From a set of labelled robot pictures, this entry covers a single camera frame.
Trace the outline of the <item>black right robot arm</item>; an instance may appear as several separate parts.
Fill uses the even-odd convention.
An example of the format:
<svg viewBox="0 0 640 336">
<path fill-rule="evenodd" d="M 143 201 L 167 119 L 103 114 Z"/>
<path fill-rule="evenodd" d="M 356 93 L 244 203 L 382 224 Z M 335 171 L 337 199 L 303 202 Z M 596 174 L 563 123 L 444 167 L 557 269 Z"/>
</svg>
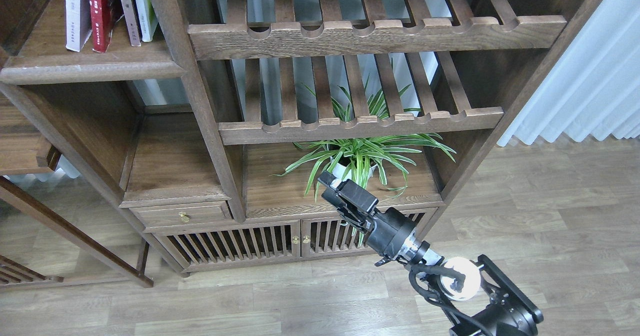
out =
<svg viewBox="0 0 640 336">
<path fill-rule="evenodd" d="M 378 266 L 402 264 L 414 290 L 442 309 L 451 336 L 536 336 L 540 309 L 485 255 L 477 261 L 446 259 L 416 238 L 416 223 L 393 207 L 382 212 L 378 199 L 352 180 L 322 172 L 322 197 L 342 219 L 364 235 L 381 256 Z"/>
</svg>

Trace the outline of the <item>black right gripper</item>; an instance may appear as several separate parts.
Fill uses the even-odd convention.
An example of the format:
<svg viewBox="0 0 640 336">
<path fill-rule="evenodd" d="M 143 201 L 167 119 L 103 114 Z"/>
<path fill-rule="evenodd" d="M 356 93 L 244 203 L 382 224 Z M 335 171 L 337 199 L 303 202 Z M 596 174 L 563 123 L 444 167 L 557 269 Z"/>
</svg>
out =
<svg viewBox="0 0 640 336">
<path fill-rule="evenodd" d="M 318 183 L 327 187 L 322 197 L 349 225 L 365 236 L 365 244 L 382 256 L 382 262 L 416 263 L 416 223 L 393 207 L 382 212 L 378 199 L 352 180 L 343 181 L 322 171 Z"/>
</svg>

